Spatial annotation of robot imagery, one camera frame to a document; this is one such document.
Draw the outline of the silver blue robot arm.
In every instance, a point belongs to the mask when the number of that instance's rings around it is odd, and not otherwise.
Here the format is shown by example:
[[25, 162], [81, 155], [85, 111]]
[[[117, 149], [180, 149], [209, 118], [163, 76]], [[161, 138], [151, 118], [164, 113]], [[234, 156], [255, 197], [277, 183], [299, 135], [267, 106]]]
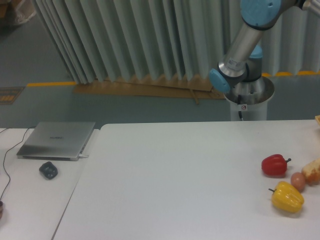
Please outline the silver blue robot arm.
[[217, 68], [209, 72], [212, 86], [237, 105], [256, 105], [268, 101], [275, 92], [273, 83], [262, 76], [262, 48], [265, 31], [292, 7], [320, 14], [318, 0], [242, 0], [242, 27]]

